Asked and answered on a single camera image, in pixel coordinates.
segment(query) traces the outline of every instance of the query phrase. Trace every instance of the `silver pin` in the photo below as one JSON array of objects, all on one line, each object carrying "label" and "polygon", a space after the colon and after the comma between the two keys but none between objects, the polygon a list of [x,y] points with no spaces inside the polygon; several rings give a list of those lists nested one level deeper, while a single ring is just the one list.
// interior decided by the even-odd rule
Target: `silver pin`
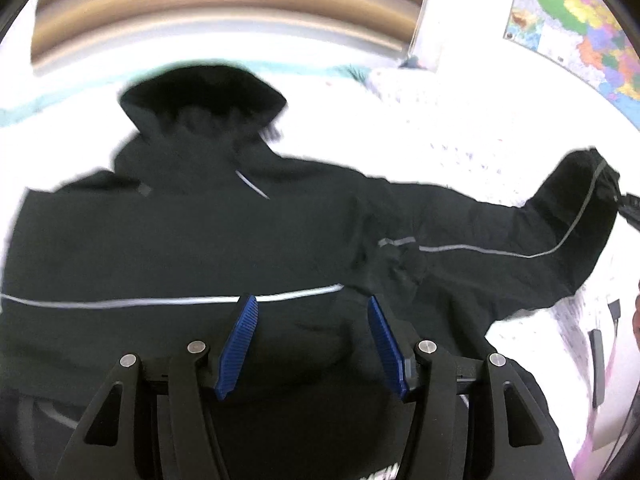
[{"label": "silver pin", "polygon": [[433,341],[425,340],[418,343],[418,349],[425,354],[433,354],[438,349],[438,346]]},{"label": "silver pin", "polygon": [[120,366],[124,366],[125,368],[129,368],[136,363],[136,356],[133,354],[123,355],[120,358]]},{"label": "silver pin", "polygon": [[203,352],[206,347],[207,345],[205,345],[202,341],[191,341],[187,345],[187,350],[190,354],[199,354],[200,352]]},{"label": "silver pin", "polygon": [[504,366],[507,364],[507,359],[505,359],[502,354],[491,354],[489,356],[489,361],[491,361],[491,364],[495,366]]}]

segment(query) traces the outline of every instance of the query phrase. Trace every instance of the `black hoodie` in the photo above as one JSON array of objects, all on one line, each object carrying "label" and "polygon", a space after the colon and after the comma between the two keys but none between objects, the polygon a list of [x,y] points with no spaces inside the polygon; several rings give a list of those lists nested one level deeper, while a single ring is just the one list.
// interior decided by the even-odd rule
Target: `black hoodie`
[{"label": "black hoodie", "polygon": [[[227,66],[123,94],[139,134],[114,171],[30,191],[18,216],[2,284],[5,395],[81,410],[121,355],[206,340],[229,297],[255,294],[238,386],[212,407],[230,478],[366,477],[400,461],[412,416],[383,386],[370,295],[421,338],[484,359],[492,322],[574,294],[609,237],[618,175],[595,150],[504,207],[280,157],[262,137],[285,104]],[[41,438],[62,451],[70,430],[56,431]]]}]

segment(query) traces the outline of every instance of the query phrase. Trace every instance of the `hand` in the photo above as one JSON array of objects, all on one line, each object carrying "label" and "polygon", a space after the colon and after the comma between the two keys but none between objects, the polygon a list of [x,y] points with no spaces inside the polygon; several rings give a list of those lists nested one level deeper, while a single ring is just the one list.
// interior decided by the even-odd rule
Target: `hand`
[{"label": "hand", "polygon": [[640,350],[640,294],[636,298],[636,311],[634,312],[633,326],[638,350]]}]

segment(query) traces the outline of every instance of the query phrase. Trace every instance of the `hood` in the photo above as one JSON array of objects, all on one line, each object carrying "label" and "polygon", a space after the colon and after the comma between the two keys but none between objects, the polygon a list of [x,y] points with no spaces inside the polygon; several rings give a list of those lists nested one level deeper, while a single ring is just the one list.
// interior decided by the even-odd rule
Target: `hood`
[{"label": "hood", "polygon": [[120,97],[139,133],[114,158],[114,172],[167,192],[236,182],[242,150],[256,144],[268,150],[260,134],[286,103],[277,90],[240,68],[169,70]]}]

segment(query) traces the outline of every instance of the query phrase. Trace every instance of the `jacket sleeve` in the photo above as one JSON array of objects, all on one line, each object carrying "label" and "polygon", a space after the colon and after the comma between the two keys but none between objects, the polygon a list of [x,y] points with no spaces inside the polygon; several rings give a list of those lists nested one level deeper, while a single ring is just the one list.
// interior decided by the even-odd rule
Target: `jacket sleeve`
[{"label": "jacket sleeve", "polygon": [[423,285],[453,296],[464,291],[465,303],[471,295],[484,330],[517,310],[575,294],[609,238],[618,177],[592,149],[565,156],[522,207],[477,202],[439,186],[392,186],[411,211],[408,240],[422,255]]}]

